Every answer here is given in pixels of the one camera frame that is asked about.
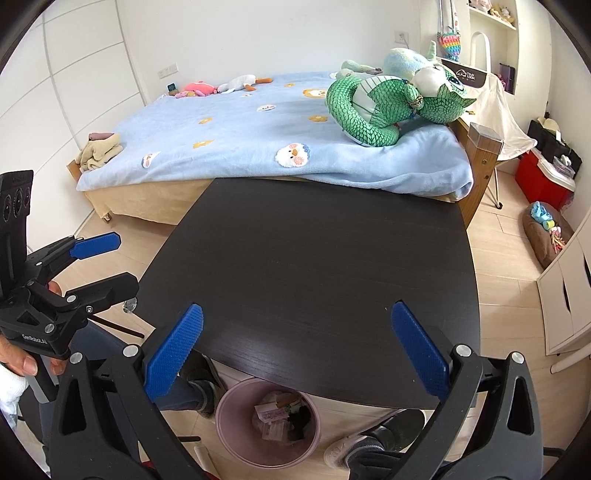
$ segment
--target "white wardrobe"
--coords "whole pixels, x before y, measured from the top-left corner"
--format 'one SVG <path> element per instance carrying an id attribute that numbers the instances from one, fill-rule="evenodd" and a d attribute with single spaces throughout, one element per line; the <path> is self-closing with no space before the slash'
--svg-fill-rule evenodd
<path id="1" fill-rule="evenodd" d="M 538 279 L 546 354 L 591 342 L 591 210 L 574 237 Z"/>

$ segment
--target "bed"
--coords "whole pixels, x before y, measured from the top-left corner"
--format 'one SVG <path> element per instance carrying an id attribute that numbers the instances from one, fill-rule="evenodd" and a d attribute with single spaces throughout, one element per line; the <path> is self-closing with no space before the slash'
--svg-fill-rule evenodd
<path id="1" fill-rule="evenodd" d="M 502 141 L 461 120 L 409 121 L 397 145 L 366 148 L 329 116 L 329 72 L 205 98 L 163 96 L 121 122 L 123 152 L 102 168 L 69 169 L 99 216 L 176 225 L 216 177 L 322 181 L 458 202 L 468 224 Z"/>

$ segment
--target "wall shelf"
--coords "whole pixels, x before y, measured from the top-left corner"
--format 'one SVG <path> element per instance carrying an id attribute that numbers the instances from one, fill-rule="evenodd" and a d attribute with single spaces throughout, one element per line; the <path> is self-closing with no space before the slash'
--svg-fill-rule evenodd
<path id="1" fill-rule="evenodd" d="M 513 25 L 501 20 L 500 18 L 494 17 L 493 15 L 489 15 L 489 14 L 483 12 L 482 10 L 478 10 L 477 8 L 474 8 L 474 7 L 468 7 L 468 8 L 470 9 L 470 15 L 472 15 L 472 14 L 480 15 L 482 17 L 488 18 L 491 22 L 493 22 L 497 25 L 501 25 L 505 28 L 509 28 L 510 30 L 515 30 L 515 31 L 517 30 Z"/>

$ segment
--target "finger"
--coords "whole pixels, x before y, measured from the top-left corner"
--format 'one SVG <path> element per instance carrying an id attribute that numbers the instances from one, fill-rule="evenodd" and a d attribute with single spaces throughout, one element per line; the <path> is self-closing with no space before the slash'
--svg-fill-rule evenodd
<path id="1" fill-rule="evenodd" d="M 50 280 L 49 283 L 47 284 L 47 288 L 49 289 L 49 291 L 52 291 L 53 293 L 57 293 L 61 297 L 61 288 L 57 284 L 57 282 Z"/>
<path id="2" fill-rule="evenodd" d="M 65 360 L 58 360 L 57 358 L 52 358 L 50 361 L 51 372 L 54 375 L 61 375 L 64 371 L 66 371 L 67 362 Z"/>
<path id="3" fill-rule="evenodd" d="M 25 350 L 11 344 L 0 336 L 0 362 L 20 376 L 36 375 L 37 363 Z"/>

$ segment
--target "pink trash bin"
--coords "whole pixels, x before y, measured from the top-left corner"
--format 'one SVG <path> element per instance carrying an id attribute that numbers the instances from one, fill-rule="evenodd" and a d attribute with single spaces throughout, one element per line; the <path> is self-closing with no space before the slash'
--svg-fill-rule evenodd
<path id="1" fill-rule="evenodd" d="M 255 406 L 265 395 L 275 390 L 301 395 L 312 413 L 312 425 L 306 428 L 309 437 L 291 446 L 263 440 L 261 432 L 252 426 Z M 310 396 L 260 378 L 240 382 L 223 396 L 217 407 L 216 427 L 228 452 L 248 465 L 264 469 L 297 465 L 312 455 L 320 443 L 320 416 Z"/>

